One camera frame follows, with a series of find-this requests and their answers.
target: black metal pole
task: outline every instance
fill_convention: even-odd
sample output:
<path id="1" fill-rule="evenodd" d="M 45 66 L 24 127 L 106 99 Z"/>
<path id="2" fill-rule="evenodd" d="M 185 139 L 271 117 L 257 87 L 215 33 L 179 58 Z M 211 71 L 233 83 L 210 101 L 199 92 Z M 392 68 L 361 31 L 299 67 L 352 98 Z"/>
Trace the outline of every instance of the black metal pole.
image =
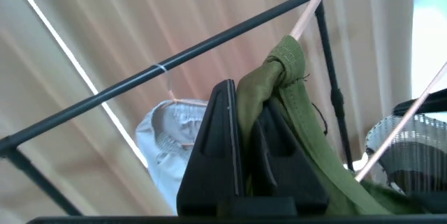
<path id="1" fill-rule="evenodd" d="M 23 171 L 30 180 L 32 180 L 42 191 L 44 191 L 56 204 L 59 205 L 68 215 L 81 216 L 81 212 L 70 201 L 54 187 L 51 182 L 37 170 L 31 161 L 18 149 L 7 151 L 5 157 L 8 158 L 14 166 Z"/>
<path id="2" fill-rule="evenodd" d="M 330 49 L 328 27 L 326 26 L 323 2 L 321 2 L 320 5 L 318 5 L 318 8 L 316 8 L 315 16 L 318 23 L 318 30 L 320 31 L 326 67 L 328 68 L 329 73 L 329 82 L 331 87 L 330 100 L 332 102 L 332 105 L 334 106 L 335 116 L 337 117 L 338 128 L 340 131 L 340 137 L 342 138 L 342 145 L 346 156 L 348 169 L 354 171 L 354 168 L 352 166 L 351 148 L 349 146 L 348 130 L 346 129 L 346 121 L 344 120 L 343 94 L 338 87 L 337 75 L 335 74 L 335 67 L 334 61 L 332 59 L 332 51 Z"/>
<path id="3" fill-rule="evenodd" d="M 164 61 L 161 61 L 159 64 L 164 66 L 167 70 L 170 70 L 188 60 L 197 57 L 198 55 L 211 50 L 212 48 L 225 43 L 226 41 L 239 36 L 240 34 L 249 31 L 279 15 L 284 14 L 287 11 L 290 11 L 293 8 L 302 5 L 309 0 L 288 0 L 285 1 L 274 8 L 271 8 L 265 12 L 262 12 L 259 15 L 256 15 L 245 22 L 242 22 L 234 27 L 231 27 L 203 42 L 190 47 L 189 49 L 180 52 Z M 160 74 L 164 71 L 159 66 L 151 66 L 148 69 L 137 73 L 117 84 L 112 85 L 111 87 L 105 89 L 104 91 L 86 98 L 79 103 L 76 103 L 65 110 L 62 110 L 52 116 L 35 123 L 32 126 L 29 126 L 17 133 L 12 134 L 2 140 L 0 140 L 0 153 L 9 148 L 18 147 L 20 144 L 30 140 L 33 137 L 36 137 L 47 130 L 50 130 L 90 109 L 100 105 L 107 100 L 118 96 L 129 89 L 132 89 Z"/>

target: green cloth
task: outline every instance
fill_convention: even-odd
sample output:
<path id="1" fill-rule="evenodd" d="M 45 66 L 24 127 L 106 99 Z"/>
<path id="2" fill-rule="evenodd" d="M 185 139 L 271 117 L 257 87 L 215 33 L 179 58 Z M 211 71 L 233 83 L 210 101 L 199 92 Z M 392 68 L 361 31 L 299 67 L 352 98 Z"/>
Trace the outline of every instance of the green cloth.
<path id="1" fill-rule="evenodd" d="M 318 124 L 305 89 L 304 75 L 305 57 L 301 47 L 295 39 L 285 36 L 262 66 L 240 80 L 237 113 L 244 147 L 248 147 L 251 128 L 263 102 L 273 97 L 292 132 L 300 136 L 302 148 L 330 195 L 327 215 L 420 213 L 405 196 L 368 182 L 359 184 L 343 168 Z"/>

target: corrugated metal sheet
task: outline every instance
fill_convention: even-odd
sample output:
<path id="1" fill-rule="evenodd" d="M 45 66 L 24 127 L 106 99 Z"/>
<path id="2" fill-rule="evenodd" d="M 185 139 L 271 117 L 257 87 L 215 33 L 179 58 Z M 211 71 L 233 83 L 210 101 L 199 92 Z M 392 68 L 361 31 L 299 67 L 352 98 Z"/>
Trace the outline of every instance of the corrugated metal sheet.
<path id="1" fill-rule="evenodd" d="M 102 90 L 285 0 L 34 1 Z M 325 6 L 351 146 L 359 159 L 366 132 L 393 105 L 410 97 L 413 0 L 325 0 Z M 176 97 L 208 99 L 217 82 L 237 82 L 289 33 L 302 9 L 171 70 Z M 310 74 L 309 94 L 329 123 L 328 141 L 342 157 L 315 21 L 301 43 Z M 4 135 L 92 94 L 26 0 L 0 0 L 0 46 Z M 109 104 L 132 135 L 144 115 L 168 99 L 167 91 L 162 75 Z M 145 168 L 101 107 L 21 148 L 86 214 L 169 213 Z M 6 172 L 24 180 L 10 167 Z M 61 214 L 29 182 L 4 179 L 1 185 L 7 189 L 0 192 L 0 207 L 17 219 Z M 26 190 L 36 194 L 25 200 L 39 202 L 42 209 L 2 203 L 5 198 L 22 199 Z"/>

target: black pipe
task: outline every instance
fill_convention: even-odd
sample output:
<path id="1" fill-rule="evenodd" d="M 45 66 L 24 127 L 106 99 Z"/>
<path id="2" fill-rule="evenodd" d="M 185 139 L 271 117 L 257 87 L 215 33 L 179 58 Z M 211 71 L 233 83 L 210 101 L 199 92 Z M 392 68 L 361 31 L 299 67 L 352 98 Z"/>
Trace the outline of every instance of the black pipe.
<path id="1" fill-rule="evenodd" d="M 68 215 L 81 216 L 81 212 L 70 201 L 54 187 L 51 182 L 37 170 L 31 161 L 18 149 L 11 149 L 5 152 L 5 157 L 8 158 L 14 166 L 23 171 L 30 180 L 32 180 L 42 191 L 44 191 L 54 202 L 59 205 Z"/>
<path id="2" fill-rule="evenodd" d="M 316 8 L 315 16 L 318 23 L 318 30 L 320 31 L 326 67 L 328 68 L 329 73 L 329 82 L 331 87 L 330 100 L 332 102 L 332 105 L 334 106 L 335 116 L 337 117 L 338 128 L 340 131 L 340 137 L 342 139 L 342 146 L 344 154 L 346 156 L 348 169 L 354 171 L 352 165 L 351 148 L 349 146 L 348 130 L 346 129 L 346 121 L 344 120 L 343 94 L 338 87 L 337 75 L 335 74 L 334 60 L 332 59 L 332 52 L 330 49 L 328 27 L 326 26 L 323 2 L 321 2 L 320 5 L 318 5 L 318 7 Z"/>
<path id="3" fill-rule="evenodd" d="M 288 0 L 285 1 L 274 8 L 271 8 L 265 12 L 262 12 L 259 15 L 256 15 L 245 22 L 242 22 L 234 27 L 231 27 L 203 42 L 190 47 L 189 49 L 180 52 L 164 61 L 161 61 L 159 64 L 164 66 L 167 70 L 170 70 L 188 60 L 197 57 L 198 55 L 211 50 L 212 48 L 225 43 L 226 41 L 239 36 L 242 33 L 249 31 L 269 20 L 278 17 L 279 15 L 284 14 L 287 11 L 290 11 L 293 8 L 296 8 L 309 0 Z M 33 137 L 36 137 L 47 130 L 50 130 L 90 109 L 100 105 L 107 100 L 118 96 L 129 89 L 132 89 L 160 74 L 162 74 L 164 70 L 159 66 L 151 66 L 148 69 L 137 73 L 117 84 L 112 85 L 111 87 L 105 89 L 104 91 L 86 98 L 79 103 L 76 103 L 65 110 L 62 110 L 52 116 L 39 121 L 32 126 L 29 126 L 17 133 L 12 134 L 11 136 L 5 137 L 0 140 L 0 153 L 4 150 L 18 147 L 20 144 L 30 140 Z"/>

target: laundry basket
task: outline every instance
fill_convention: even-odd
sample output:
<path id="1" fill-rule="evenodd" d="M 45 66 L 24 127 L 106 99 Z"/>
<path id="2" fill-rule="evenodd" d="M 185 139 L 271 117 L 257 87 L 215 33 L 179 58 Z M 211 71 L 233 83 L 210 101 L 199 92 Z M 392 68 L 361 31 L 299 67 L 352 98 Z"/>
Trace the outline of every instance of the laundry basket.
<path id="1" fill-rule="evenodd" d="M 371 156 L 401 117 L 382 119 L 368 132 L 367 154 Z M 415 115 L 394 138 L 378 164 L 372 169 L 372 180 L 405 193 L 447 190 L 447 124 Z"/>

